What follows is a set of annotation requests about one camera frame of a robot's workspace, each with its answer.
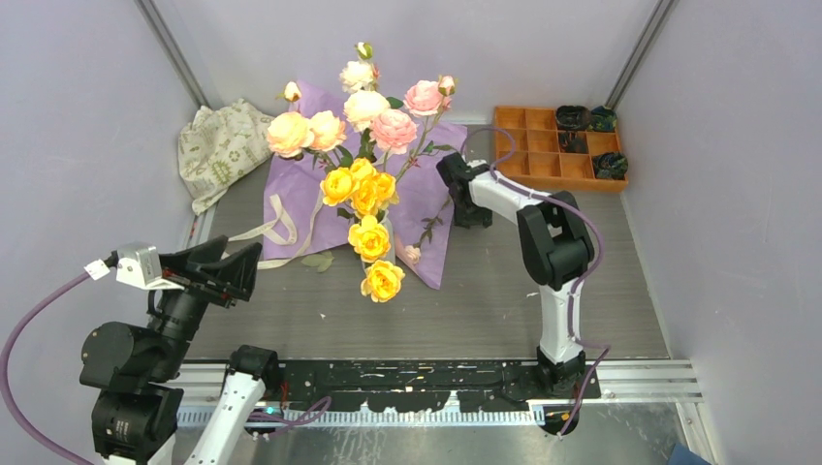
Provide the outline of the pink peony flower stem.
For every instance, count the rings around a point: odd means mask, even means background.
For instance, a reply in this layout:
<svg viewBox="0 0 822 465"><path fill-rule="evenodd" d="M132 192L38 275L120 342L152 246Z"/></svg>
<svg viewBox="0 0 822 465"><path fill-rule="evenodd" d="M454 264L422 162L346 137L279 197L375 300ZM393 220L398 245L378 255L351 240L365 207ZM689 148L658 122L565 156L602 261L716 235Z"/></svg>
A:
<svg viewBox="0 0 822 465"><path fill-rule="evenodd" d="M431 157L448 144L429 138L441 117L450 109L458 80L450 75L438 80L419 80L404 94L401 108L389 108L371 123L370 138L384 153L384 164L394 156L405 156L395 179L399 181L419 159Z"/></svg>

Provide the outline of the cream printed ribbon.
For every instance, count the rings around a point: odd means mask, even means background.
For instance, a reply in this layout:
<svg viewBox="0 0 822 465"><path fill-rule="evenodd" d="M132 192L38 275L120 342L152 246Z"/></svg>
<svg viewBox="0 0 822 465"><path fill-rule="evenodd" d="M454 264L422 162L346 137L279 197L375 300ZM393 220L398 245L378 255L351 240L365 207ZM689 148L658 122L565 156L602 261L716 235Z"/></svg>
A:
<svg viewBox="0 0 822 465"><path fill-rule="evenodd" d="M257 263L258 270L282 267L292 260L305 255L306 250L312 243L316 218L323 205L323 194L319 192L309 214L308 227L303 232L300 232L291 214L284 207L280 196L271 195L269 197L269 206L274 213L274 218L247 232L231 236L229 242L242 242L259 236L275 245L291 246L295 245L299 239L302 239L300 247L290 258L259 260Z"/></svg>

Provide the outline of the yellow rose flower spray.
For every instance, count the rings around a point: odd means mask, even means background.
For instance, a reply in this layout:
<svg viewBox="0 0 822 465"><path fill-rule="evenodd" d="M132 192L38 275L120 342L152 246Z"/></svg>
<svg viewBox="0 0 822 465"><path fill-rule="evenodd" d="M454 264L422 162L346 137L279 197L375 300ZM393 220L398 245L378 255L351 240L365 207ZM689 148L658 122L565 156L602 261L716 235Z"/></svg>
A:
<svg viewBox="0 0 822 465"><path fill-rule="evenodd" d="M347 242L364 266L361 295L375 303L395 298L405 277L395 263L395 234L388 219L389 207L398 203L395 177L358 158L348 167L331 169L320 192L323 205L352 221Z"/></svg>

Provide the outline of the purple pink wrapping paper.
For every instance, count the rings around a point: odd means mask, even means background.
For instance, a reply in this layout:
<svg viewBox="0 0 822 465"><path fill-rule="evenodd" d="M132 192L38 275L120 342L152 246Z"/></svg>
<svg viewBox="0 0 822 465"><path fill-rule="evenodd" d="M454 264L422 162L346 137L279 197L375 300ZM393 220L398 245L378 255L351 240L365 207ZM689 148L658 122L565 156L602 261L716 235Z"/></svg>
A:
<svg viewBox="0 0 822 465"><path fill-rule="evenodd" d="M420 158L418 165L398 181L399 203L390 207L388 219L402 248L418 240L424 229L422 220L434 216L449 198L448 188L436 169L436 163L443 156L439 152L433 157ZM308 227L309 214L325 176L320 166L312 165L309 155L298 162L272 159L263 194L264 221L274 218L269 197L279 195L302 233ZM441 287L453 211L451 206L445 210L444 225L434 229L432 242L422 246L421 260L412 266L422 281L436 290ZM312 243L305 253L314 254L345 244L349 227L349 222L339 217L334 207L322 207L316 218ZM264 239L263 257L266 260L290 258L301 243L299 239L295 245L279 246Z"/></svg>

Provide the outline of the pink white flower spray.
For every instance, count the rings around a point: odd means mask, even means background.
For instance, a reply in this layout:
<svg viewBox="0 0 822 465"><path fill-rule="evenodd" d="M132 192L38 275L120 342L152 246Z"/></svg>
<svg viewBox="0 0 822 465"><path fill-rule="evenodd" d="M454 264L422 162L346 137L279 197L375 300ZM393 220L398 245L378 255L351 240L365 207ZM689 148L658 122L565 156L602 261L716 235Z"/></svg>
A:
<svg viewBox="0 0 822 465"><path fill-rule="evenodd" d="M343 104L343 114L349 125L361 135L359 155L375 161L377 142L371 136L376 117L388 109L400 109L397 98L385 97L379 90L379 71L373 62L373 47L367 42L355 44L356 60L346 63L339 73L339 81L349 97Z"/></svg>

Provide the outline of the peach rose flower stem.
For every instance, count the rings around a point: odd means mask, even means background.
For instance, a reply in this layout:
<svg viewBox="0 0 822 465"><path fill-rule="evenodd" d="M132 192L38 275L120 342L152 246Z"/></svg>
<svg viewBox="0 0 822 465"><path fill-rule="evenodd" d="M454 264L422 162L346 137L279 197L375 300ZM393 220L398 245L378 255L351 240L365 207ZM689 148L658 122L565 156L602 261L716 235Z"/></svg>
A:
<svg viewBox="0 0 822 465"><path fill-rule="evenodd" d="M298 110L274 117L265 132L269 150L277 157L297 161L303 153L331 163L330 154L346 141L346 123L332 111L306 117Z"/></svg>

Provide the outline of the small pale pink rosebud stem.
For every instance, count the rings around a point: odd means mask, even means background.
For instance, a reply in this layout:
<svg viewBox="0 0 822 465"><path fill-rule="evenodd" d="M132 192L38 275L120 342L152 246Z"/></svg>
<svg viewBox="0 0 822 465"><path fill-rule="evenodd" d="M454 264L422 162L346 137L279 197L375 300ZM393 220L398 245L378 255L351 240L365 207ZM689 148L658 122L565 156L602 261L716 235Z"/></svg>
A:
<svg viewBox="0 0 822 465"><path fill-rule="evenodd" d="M440 206L437 213L432 217L426 217L422 220L424 224L424 229L420 234L418 240L411 245L407 245L404 248L405 258L407 259L406 263L410 265L417 265L422 257L422 246L427 243L430 244L433 240L434 236L434 229L438 226L444 225L444 220L442 216L445 210L452 204L450 199L446 199L443 204Z"/></svg>

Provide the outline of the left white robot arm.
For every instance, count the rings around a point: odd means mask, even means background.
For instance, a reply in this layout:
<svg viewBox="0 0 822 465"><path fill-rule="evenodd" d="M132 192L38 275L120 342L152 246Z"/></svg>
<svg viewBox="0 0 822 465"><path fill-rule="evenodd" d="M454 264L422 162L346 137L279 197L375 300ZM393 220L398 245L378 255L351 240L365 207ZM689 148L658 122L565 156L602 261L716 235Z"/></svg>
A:
<svg viewBox="0 0 822 465"><path fill-rule="evenodd" d="M220 235L170 254L136 242L105 261L118 283L148 293L149 316L144 326L100 325L82 345L79 381L99 391L91 429L105 463L172 463L184 391L168 383L179 376L207 308L247 301L255 288L262 244L228 255L229 241Z"/></svg>

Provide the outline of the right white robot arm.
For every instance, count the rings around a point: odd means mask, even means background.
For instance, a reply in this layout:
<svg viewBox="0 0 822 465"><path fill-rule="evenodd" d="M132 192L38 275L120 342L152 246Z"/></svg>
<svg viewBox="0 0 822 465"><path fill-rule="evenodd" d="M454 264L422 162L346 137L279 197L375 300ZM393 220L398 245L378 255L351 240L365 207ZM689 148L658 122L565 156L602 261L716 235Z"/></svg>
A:
<svg viewBox="0 0 822 465"><path fill-rule="evenodd" d="M487 228L497 215L517 227L523 265L541 298L535 375L549 397L564 396L585 373L580 294L595 255L576 199L535 191L457 152L437 162L436 170L454 203L455 225Z"/></svg>

